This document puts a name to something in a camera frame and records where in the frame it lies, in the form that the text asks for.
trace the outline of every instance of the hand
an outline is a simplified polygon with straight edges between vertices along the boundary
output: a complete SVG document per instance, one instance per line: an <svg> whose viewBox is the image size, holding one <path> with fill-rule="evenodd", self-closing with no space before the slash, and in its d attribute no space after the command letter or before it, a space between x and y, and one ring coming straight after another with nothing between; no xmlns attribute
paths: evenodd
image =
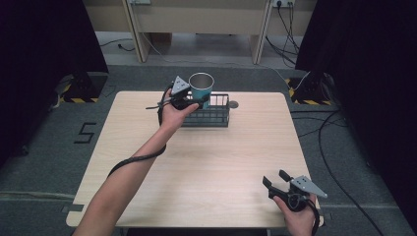
<svg viewBox="0 0 417 236"><path fill-rule="evenodd" d="M288 231L293 236L310 236L312 235L313 225L315 221L315 216L313 211L306 207L299 212L291 211L285 202L278 196L273 197L273 200L281 209L285 217L285 224L288 228ZM310 195L310 200L315 203L316 196Z"/></svg>
<svg viewBox="0 0 417 236"><path fill-rule="evenodd" d="M165 98L169 98L170 94L171 88L166 93ZM161 127L176 131L183 124L185 117L195 111L197 108L199 108L199 104L196 103L189 105L183 110L177 110L169 101L165 102L162 111Z"/></svg>

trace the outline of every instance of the black wire basket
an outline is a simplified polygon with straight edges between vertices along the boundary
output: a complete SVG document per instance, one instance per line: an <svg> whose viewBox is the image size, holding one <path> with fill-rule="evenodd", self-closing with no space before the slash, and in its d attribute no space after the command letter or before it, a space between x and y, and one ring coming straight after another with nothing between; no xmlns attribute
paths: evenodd
<svg viewBox="0 0 417 236"><path fill-rule="evenodd" d="M185 118L183 127L228 127L229 94L212 94L206 109L198 109Z"/></svg>

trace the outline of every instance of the forearm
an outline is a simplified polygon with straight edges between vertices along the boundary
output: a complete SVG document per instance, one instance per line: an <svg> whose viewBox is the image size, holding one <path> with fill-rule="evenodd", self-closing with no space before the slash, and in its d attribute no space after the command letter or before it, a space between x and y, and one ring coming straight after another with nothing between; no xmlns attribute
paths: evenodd
<svg viewBox="0 0 417 236"><path fill-rule="evenodd" d="M133 156L159 151L175 133L175 129L160 127ZM109 235L130 200L147 176L154 158L133 162L111 174L92 198L75 235Z"/></svg>

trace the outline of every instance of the wooden table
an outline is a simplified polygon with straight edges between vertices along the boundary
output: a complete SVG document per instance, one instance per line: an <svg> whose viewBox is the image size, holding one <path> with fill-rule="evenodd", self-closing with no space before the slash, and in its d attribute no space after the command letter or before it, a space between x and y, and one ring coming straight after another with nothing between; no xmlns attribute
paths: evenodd
<svg viewBox="0 0 417 236"><path fill-rule="evenodd" d="M284 95L229 92L228 128L181 128L157 158L139 192L117 223L120 227L284 227L268 198L264 175L277 188L278 176L309 171ZM131 156L158 128L155 106L162 92L117 94L74 199L67 223L77 226L110 169Z"/></svg>

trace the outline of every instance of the black strap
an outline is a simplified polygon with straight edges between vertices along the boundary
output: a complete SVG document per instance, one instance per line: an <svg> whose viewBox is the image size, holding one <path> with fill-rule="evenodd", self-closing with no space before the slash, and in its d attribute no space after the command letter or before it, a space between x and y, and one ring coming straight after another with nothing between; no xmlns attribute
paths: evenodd
<svg viewBox="0 0 417 236"><path fill-rule="evenodd" d="M307 200L307 206L309 206L314 213L314 217L316 218L316 220L314 221L314 226L313 226L313 230L312 230L312 235L316 235L317 230L319 229L319 223L320 223L320 215L319 215L319 211L316 209L316 205L311 201L311 200Z"/></svg>
<svg viewBox="0 0 417 236"><path fill-rule="evenodd" d="M111 169L110 173L107 175L107 178L108 178L108 176L110 176L110 175L111 175L114 171L116 171L118 168L120 168L120 167L122 167L122 166L124 166L124 165L130 164L130 163L135 162L135 161L142 161L142 160L146 160L146 159L155 158L155 157L157 157L157 156L159 156L159 155L163 154L163 153L165 152L165 150L166 150L166 145L165 145L164 147L162 147L159 151L155 152L155 153L152 153L152 154L149 154L149 155L142 155L142 156L132 156L132 157L130 157L130 158L127 158L127 159L125 159L125 160L122 160L122 161L120 161L118 164L116 164L116 165L113 167L113 169Z"/></svg>

